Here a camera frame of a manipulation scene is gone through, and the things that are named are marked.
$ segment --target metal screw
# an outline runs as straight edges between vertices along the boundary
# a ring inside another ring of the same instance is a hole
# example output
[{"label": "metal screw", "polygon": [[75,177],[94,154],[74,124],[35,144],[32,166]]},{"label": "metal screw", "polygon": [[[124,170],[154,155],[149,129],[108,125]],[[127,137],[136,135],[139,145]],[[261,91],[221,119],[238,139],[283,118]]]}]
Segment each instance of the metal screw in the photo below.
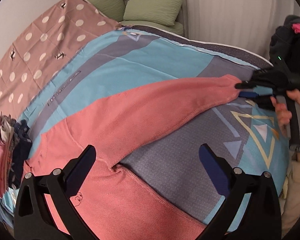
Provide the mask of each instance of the metal screw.
[{"label": "metal screw", "polygon": [[53,175],[57,176],[57,175],[60,175],[61,174],[61,169],[55,169],[53,171]]},{"label": "metal screw", "polygon": [[242,169],[240,169],[238,167],[234,168],[233,171],[235,174],[238,174],[238,175],[242,173]]},{"label": "metal screw", "polygon": [[24,176],[26,179],[29,179],[30,177],[32,177],[32,173],[28,172],[27,174],[25,174]]},{"label": "metal screw", "polygon": [[263,173],[263,175],[264,175],[266,178],[270,178],[270,177],[271,177],[271,174],[270,174],[270,172],[268,172],[268,171],[265,171],[265,172]]}]

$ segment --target white curtain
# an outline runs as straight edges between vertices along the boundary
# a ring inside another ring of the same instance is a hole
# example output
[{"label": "white curtain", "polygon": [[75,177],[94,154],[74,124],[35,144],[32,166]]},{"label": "white curtain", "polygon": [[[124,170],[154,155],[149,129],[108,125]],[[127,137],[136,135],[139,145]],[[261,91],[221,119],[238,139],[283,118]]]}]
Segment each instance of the white curtain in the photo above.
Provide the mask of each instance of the white curtain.
[{"label": "white curtain", "polygon": [[241,47],[268,58],[269,42],[295,0],[187,0],[189,38]]}]

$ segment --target green pillow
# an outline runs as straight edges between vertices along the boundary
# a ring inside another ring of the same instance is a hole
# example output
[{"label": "green pillow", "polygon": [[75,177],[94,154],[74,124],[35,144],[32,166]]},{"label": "green pillow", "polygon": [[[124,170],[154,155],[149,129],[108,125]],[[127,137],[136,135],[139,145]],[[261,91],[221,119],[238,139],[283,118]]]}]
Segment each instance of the green pillow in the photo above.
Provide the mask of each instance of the green pillow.
[{"label": "green pillow", "polygon": [[123,0],[88,0],[105,16],[120,22],[123,20],[125,4]]},{"label": "green pillow", "polygon": [[172,26],[179,14],[182,2],[183,0],[129,0],[123,19]]},{"label": "green pillow", "polygon": [[175,22],[172,26],[165,26],[159,23],[146,22],[146,21],[122,21],[122,25],[145,25],[150,27],[155,27],[164,31],[168,31],[180,36],[183,36],[183,25],[179,22]]}]

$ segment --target human hand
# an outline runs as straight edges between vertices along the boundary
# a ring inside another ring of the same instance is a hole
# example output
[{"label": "human hand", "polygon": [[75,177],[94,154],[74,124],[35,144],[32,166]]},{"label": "human hand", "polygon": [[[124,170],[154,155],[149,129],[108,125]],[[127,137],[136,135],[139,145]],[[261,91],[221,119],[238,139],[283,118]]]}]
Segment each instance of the human hand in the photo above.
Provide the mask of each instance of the human hand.
[{"label": "human hand", "polygon": [[[287,96],[289,98],[291,98],[292,100],[296,101],[298,104],[300,104],[300,91],[299,90],[296,89],[294,91],[287,91]],[[272,101],[273,106],[275,107],[280,130],[284,136],[287,136],[286,125],[288,125],[290,123],[292,114],[290,111],[287,110],[287,107],[285,104],[277,103],[277,100],[274,97],[271,97],[271,101]],[[300,162],[300,153],[297,154],[297,160]]]}]

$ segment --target pink sweater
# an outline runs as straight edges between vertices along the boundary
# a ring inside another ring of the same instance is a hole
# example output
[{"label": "pink sweater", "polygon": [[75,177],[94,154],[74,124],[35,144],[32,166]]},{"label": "pink sweater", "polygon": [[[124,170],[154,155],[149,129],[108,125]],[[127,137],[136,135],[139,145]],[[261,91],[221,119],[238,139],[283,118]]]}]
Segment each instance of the pink sweater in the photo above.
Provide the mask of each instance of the pink sweater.
[{"label": "pink sweater", "polygon": [[[97,160],[71,200],[100,239],[193,240],[205,226],[118,162],[203,111],[234,100],[239,93],[234,88],[238,82],[231,75],[183,78],[101,98],[43,134],[35,156],[25,162],[24,172],[49,174],[91,144]],[[47,202],[56,225],[67,232],[49,196]]]}]

